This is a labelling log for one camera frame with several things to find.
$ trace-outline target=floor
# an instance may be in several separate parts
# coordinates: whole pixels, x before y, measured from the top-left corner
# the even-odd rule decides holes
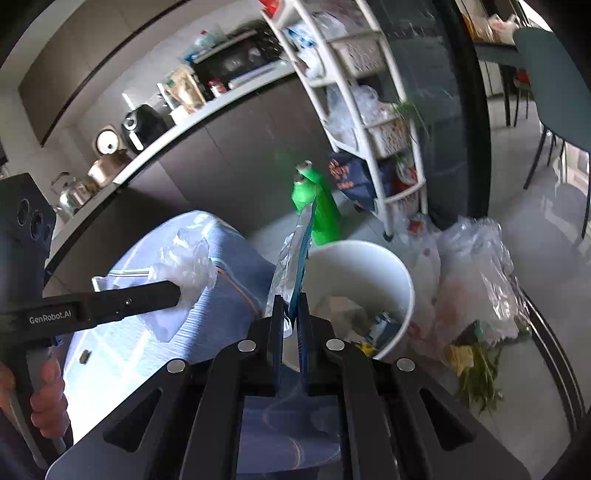
[[[489,101],[493,156],[489,213],[501,223],[515,272],[565,348],[589,403],[591,364],[586,347],[591,322],[587,322],[584,280],[591,274],[591,235],[580,240],[586,183],[581,183],[584,175],[576,168],[583,165],[586,172],[586,156],[579,157],[576,149],[567,148],[568,168],[564,171],[558,158],[559,143],[551,166],[546,167],[548,139],[531,186],[523,191],[540,137],[535,103],[530,102],[528,120],[524,118],[524,107],[525,102],[517,127],[508,128],[502,99]],[[378,219],[356,212],[339,192],[335,199],[345,219],[347,238],[389,248]],[[275,263],[296,221],[295,213],[286,215],[251,234],[248,240],[263,257]],[[454,389],[453,374],[429,362],[426,366],[449,390]],[[504,348],[497,385],[504,394],[498,410],[474,414],[523,462],[532,479],[541,479],[561,455],[570,435],[558,391],[533,341]]]

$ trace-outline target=bottle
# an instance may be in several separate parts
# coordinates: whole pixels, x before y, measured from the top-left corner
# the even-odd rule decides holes
[[[300,163],[295,169],[307,179],[320,185],[322,191],[327,197],[327,205],[330,205],[332,215],[334,215],[337,220],[340,220],[339,208],[336,206],[335,200],[332,196],[332,192],[330,191],[330,187],[326,183],[326,180],[324,179],[322,174],[314,170],[314,168],[312,167],[312,162],[310,160],[306,160],[305,162]]]
[[[301,212],[309,203],[316,201],[316,212],[312,226],[312,239],[316,245],[324,245],[341,239],[340,216],[336,216],[333,209],[333,206],[336,209],[335,201],[332,195],[326,195],[318,183],[314,183],[300,173],[296,174],[291,200],[298,212]]]

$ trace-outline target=metal bolt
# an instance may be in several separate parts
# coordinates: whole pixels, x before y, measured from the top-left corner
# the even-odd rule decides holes
[[[168,373],[171,374],[179,374],[184,370],[186,365],[187,364],[184,361],[176,358],[168,362],[168,364],[166,365],[166,370],[168,370]]]
[[[338,338],[331,338],[328,342],[326,342],[326,348],[328,350],[332,350],[333,352],[338,352],[345,348],[345,343]]]
[[[256,348],[256,343],[252,340],[242,340],[238,344],[238,349],[241,352],[252,352]]]
[[[396,366],[403,372],[412,372],[414,370],[414,362],[410,358],[399,358]]]

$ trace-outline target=yellow item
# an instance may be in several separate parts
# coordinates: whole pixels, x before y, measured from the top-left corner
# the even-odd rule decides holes
[[[378,351],[377,348],[372,347],[368,342],[361,342],[356,344],[357,347],[365,354],[365,356],[373,357]]]
[[[449,364],[459,377],[466,368],[474,366],[474,356],[470,346],[449,346]]]

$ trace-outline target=storage basket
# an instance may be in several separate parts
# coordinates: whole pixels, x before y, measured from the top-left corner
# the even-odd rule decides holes
[[[373,38],[334,40],[331,44],[354,78],[373,75],[385,67],[378,44]]]
[[[402,118],[369,127],[368,132],[374,143],[375,154],[379,158],[389,157],[408,147],[407,126]]]

